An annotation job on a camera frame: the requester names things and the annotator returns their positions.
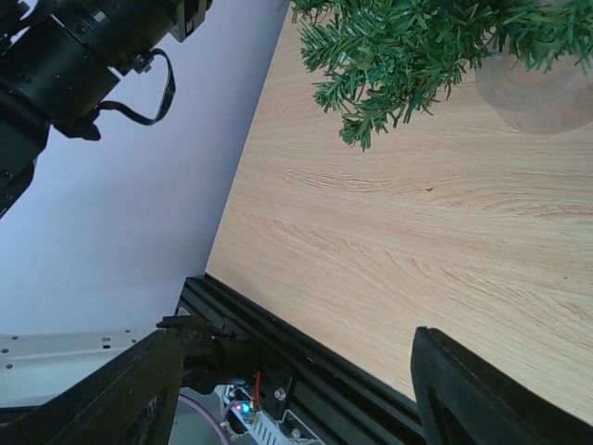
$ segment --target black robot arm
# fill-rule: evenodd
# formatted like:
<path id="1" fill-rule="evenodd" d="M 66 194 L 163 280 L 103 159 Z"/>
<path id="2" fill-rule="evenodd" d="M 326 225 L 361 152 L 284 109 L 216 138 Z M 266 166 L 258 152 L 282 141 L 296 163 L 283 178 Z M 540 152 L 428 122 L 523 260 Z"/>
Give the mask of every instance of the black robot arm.
<path id="1" fill-rule="evenodd" d="M 117 110 L 143 125 L 162 120 L 175 95 L 172 65 L 155 46 L 183 42 L 212 0 L 19 0 L 0 6 L 0 218 L 30 185 L 51 126 L 71 138 L 100 139 L 95 120 Z M 17 39 L 17 34 L 24 33 Z M 169 78 L 155 118 L 104 98 L 131 70 L 157 56 Z"/>

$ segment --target bolt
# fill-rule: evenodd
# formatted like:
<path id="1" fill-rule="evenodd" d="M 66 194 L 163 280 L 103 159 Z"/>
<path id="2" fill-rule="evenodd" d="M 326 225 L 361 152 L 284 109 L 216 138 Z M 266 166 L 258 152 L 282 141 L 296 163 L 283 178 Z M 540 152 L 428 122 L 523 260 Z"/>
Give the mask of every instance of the bolt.
<path id="1" fill-rule="evenodd" d="M 286 392 L 283 388 L 278 388 L 274 391 L 274 398 L 278 401 L 283 401 L 286 399 Z"/>

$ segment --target purple cable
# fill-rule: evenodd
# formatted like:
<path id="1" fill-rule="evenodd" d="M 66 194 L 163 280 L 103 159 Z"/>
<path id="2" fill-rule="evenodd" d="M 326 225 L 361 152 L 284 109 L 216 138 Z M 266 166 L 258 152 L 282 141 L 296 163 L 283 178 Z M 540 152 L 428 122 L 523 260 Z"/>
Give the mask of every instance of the purple cable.
<path id="1" fill-rule="evenodd" d="M 202 405 L 200 405 L 194 399 L 190 399 L 189 397 L 184 396 L 183 394 L 179 395 L 179 401 L 182 401 L 186 405 L 191 406 L 196 411 L 198 411 L 200 414 L 202 414 L 202 416 L 204 416 L 204 418 L 206 420 L 208 420 L 208 423 L 212 425 L 212 427 L 216 431 L 216 434 L 218 434 L 219 437 L 221 438 L 222 445 L 232 445 L 232 442 L 229 439 L 229 437 L 227 436 L 226 431 L 224 431 L 224 429 L 222 429 L 222 426 L 219 425 L 219 423 L 214 418 L 214 416 L 206 408 L 204 408 Z"/>

